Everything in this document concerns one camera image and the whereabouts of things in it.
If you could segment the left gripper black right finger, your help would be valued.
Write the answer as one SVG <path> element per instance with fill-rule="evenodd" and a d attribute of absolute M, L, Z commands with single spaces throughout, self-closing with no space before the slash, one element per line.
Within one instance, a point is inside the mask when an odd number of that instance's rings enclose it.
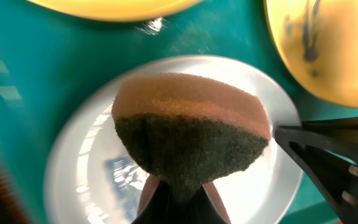
<path fill-rule="evenodd" d="M 191 224 L 226 224 L 203 186 L 191 199 Z"/>

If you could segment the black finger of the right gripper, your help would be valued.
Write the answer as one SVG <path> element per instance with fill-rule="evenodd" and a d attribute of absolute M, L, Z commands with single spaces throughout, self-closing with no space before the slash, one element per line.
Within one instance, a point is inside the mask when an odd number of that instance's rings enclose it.
<path fill-rule="evenodd" d="M 279 126 L 274 138 L 341 221 L 358 223 L 358 117 Z"/>

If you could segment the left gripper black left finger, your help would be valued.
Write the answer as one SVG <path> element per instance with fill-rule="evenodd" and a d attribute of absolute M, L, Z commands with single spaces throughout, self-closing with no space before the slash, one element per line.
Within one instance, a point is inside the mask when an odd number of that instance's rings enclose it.
<path fill-rule="evenodd" d="M 171 205 L 170 186 L 160 182 L 132 224 L 171 224 Z"/>

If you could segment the light blue plate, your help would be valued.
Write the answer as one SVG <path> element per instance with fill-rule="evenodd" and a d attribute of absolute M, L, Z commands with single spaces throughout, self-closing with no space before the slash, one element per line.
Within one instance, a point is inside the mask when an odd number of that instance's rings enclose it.
<path fill-rule="evenodd" d="M 156 60 L 129 75 L 187 73 L 230 84 L 259 98 L 270 126 L 299 126 L 298 112 L 282 87 L 244 62 L 212 55 Z M 111 107 L 122 83 L 117 77 L 76 111 L 50 153 L 44 180 L 49 223 L 131 223 L 148 178 L 118 138 Z M 247 170 L 215 181 L 233 223 L 278 223 L 289 209 L 302 170 L 270 141 Z"/>

